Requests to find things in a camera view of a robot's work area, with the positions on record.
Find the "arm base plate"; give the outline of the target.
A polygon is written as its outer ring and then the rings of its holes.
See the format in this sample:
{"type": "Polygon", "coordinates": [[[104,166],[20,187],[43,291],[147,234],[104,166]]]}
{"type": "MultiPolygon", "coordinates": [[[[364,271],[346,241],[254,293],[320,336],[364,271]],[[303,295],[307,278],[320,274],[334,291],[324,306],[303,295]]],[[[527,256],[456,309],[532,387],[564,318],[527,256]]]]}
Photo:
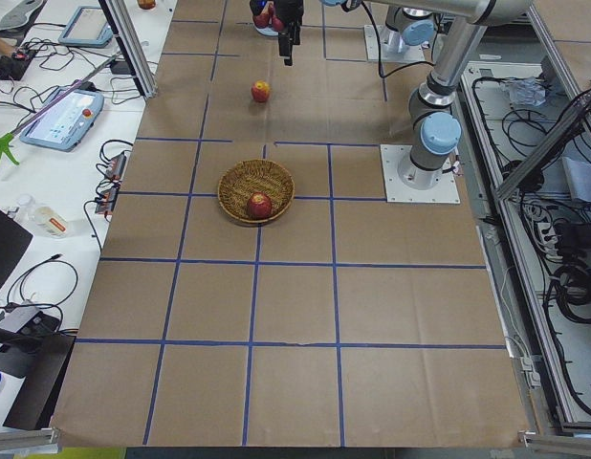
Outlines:
{"type": "Polygon", "coordinates": [[[421,45],[406,45],[399,32],[385,25],[363,27],[367,60],[382,62],[413,63],[425,59],[421,45]]]}
{"type": "Polygon", "coordinates": [[[459,205],[459,192],[449,159],[438,170],[425,171],[411,161],[410,150],[411,146],[404,144],[380,146],[386,202],[459,205]]]}

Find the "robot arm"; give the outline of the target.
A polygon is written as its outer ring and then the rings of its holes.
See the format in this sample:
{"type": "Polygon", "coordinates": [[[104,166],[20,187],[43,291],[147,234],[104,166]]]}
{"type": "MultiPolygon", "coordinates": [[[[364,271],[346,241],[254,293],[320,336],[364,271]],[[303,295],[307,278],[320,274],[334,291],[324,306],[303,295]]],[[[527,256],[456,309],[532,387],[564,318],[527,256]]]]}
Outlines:
{"type": "Polygon", "coordinates": [[[530,1],[388,1],[390,7],[403,10],[447,13],[454,17],[442,53],[427,79],[410,97],[408,110],[414,138],[410,152],[397,166],[402,182],[414,189],[437,185],[443,164],[454,152],[462,128],[449,108],[455,88],[488,27],[512,22],[524,13],[530,1]]]}
{"type": "Polygon", "coordinates": [[[422,45],[435,33],[433,16],[432,11],[390,6],[385,17],[382,43],[396,53],[422,45]]]}

